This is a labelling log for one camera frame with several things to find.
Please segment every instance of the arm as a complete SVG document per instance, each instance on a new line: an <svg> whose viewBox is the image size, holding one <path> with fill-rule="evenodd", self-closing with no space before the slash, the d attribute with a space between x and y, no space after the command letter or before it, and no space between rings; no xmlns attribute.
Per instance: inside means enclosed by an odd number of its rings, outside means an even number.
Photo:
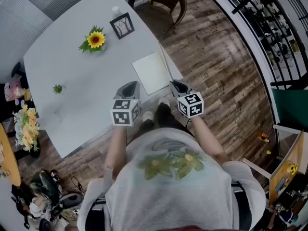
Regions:
<svg viewBox="0 0 308 231"><path fill-rule="evenodd" d="M273 214L272 214L272 216L270 218L269 224L268 224L268 229L273 229L276 214L277 214L277 211L274 210L274 212L273 212Z"/></svg>
<svg viewBox="0 0 308 231"><path fill-rule="evenodd" d="M105 167L113 170L114 178L126 165L126 127L115 127L110 141Z"/></svg>
<svg viewBox="0 0 308 231"><path fill-rule="evenodd" d="M195 116L191 118L191 121L202 150L206 154L215 157L221 164L230 161L230 158L224 152L221 144L212 134L202 118Z"/></svg>

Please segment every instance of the white table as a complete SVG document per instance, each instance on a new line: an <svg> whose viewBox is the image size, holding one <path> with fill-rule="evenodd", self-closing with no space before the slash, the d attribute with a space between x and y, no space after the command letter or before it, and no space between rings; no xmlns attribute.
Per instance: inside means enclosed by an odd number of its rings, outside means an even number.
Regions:
<svg viewBox="0 0 308 231"><path fill-rule="evenodd" d="M109 23L113 6L128 12L135 28L121 40ZM104 27L107 49L82 53L78 47L93 25ZM38 114L60 116L61 122L46 131L61 157L110 129L109 110L116 90L130 81L139 81L132 62L158 47L157 39L124 0L82 0L35 41L24 56L26 75ZM181 79L170 57L166 57L173 78ZM63 96L52 92L54 84L66 86ZM140 86L142 103L157 94L149 96Z"/></svg>

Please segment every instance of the wooden board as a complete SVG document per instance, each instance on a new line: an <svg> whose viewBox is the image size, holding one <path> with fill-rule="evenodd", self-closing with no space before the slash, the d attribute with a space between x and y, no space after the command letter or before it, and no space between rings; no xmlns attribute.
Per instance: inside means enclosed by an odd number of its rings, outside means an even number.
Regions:
<svg viewBox="0 0 308 231"><path fill-rule="evenodd" d="M285 186L288 186L295 176L288 173L287 170L289 166L294 163L298 164L298 168L300 168L300 163L302 160L302 153L303 153L303 146L304 146L304 132L301 132L298 137L296 138L295 142L293 143L291 149L289 150L288 154L284 157L282 162L276 168L276 170L272 173L270 180L269 180L269 206L271 206L279 197L278 193L275 191L275 188L279 184L279 182L284 178L285 180L289 179Z"/></svg>
<svg viewBox="0 0 308 231"><path fill-rule="evenodd" d="M18 170L18 164L14 152L9 143L8 136L2 124L0 124L0 143L3 146L4 161L1 164L2 170L9 171L9 179L15 186L20 186L21 177Z"/></svg>

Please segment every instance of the person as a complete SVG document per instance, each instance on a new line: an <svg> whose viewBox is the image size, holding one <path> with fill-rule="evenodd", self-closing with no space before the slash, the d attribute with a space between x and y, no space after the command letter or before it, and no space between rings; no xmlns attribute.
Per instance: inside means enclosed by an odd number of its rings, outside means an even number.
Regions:
<svg viewBox="0 0 308 231"><path fill-rule="evenodd" d="M126 127L115 127L111 137L104 183L108 172L116 180L105 194L106 230L238 230L233 181L248 199L247 229L254 227L265 209L265 193L249 166L230 160L200 116L191 118L197 140L172 115L166 98L159 100L155 116L147 111L142 120L128 146Z"/></svg>

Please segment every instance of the white wall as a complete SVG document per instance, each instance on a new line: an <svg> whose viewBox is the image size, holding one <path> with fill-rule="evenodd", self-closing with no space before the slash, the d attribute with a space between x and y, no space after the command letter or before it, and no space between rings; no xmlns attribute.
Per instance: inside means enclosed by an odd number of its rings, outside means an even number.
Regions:
<svg viewBox="0 0 308 231"><path fill-rule="evenodd" d="M11 80L15 64L51 23L28 0L0 0L0 83Z"/></svg>
<svg viewBox="0 0 308 231"><path fill-rule="evenodd" d="M26 231L24 217L19 214L16 204L11 199L12 184L4 178L0 179L0 225L6 231Z"/></svg>

